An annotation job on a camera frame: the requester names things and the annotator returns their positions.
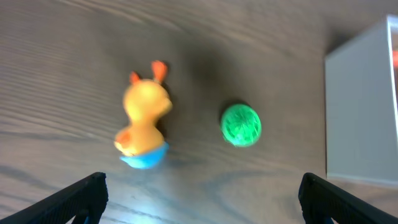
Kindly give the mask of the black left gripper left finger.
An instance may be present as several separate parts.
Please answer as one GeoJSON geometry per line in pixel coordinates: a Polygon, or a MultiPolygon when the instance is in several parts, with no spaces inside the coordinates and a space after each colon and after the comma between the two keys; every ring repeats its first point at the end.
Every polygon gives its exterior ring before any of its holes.
{"type": "Polygon", "coordinates": [[[108,202],[106,174],[95,172],[1,220],[1,224],[98,224],[108,202]]]}

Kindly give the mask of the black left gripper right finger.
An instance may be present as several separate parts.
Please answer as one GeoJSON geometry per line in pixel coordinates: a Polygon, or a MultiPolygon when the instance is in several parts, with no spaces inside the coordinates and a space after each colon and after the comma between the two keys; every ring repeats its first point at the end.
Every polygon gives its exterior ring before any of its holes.
{"type": "Polygon", "coordinates": [[[397,217],[310,172],[302,177],[298,199],[306,224],[397,224],[397,217]]]}

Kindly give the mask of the green ridged ball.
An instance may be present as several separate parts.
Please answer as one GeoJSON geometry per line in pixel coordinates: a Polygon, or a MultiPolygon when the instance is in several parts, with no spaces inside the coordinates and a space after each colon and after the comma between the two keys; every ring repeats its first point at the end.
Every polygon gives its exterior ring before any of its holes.
{"type": "Polygon", "coordinates": [[[249,147],[258,142],[262,133],[259,115],[247,104],[236,103],[227,107],[220,119],[225,141],[235,147],[249,147]]]}

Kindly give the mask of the brown plush bear toy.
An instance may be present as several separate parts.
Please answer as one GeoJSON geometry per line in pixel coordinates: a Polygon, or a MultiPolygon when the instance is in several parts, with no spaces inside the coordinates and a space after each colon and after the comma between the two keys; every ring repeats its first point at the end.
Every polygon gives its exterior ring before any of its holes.
{"type": "Polygon", "coordinates": [[[398,51],[397,50],[394,50],[392,52],[392,59],[393,59],[394,68],[397,68],[398,67],[398,51]]]}

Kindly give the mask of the white cardboard box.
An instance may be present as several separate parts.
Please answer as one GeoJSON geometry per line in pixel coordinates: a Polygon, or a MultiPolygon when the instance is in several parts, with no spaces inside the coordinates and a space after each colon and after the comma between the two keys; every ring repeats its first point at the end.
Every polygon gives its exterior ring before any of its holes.
{"type": "Polygon", "coordinates": [[[326,176],[397,187],[397,16],[325,57],[326,176]]]}

